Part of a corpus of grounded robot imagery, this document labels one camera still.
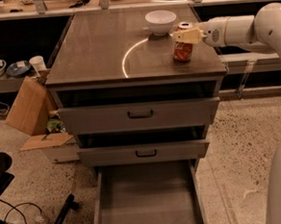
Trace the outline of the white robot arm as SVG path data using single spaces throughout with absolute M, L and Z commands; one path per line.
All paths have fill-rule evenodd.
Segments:
M 260 54 L 275 53 L 281 60 L 281 3 L 267 4 L 255 15 L 211 18 L 172 35 L 177 42 L 237 46 Z M 281 224 L 281 143 L 270 166 L 266 212 L 265 224 Z

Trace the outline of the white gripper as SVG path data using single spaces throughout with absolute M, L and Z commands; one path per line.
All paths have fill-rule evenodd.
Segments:
M 201 41 L 212 46 L 225 46 L 226 26 L 228 24 L 228 16 L 220 16 L 211 18 L 206 22 L 199 22 L 197 27 L 192 29 L 179 30 L 173 32 L 173 38 L 176 42 L 184 42 L 187 44 L 197 44 Z

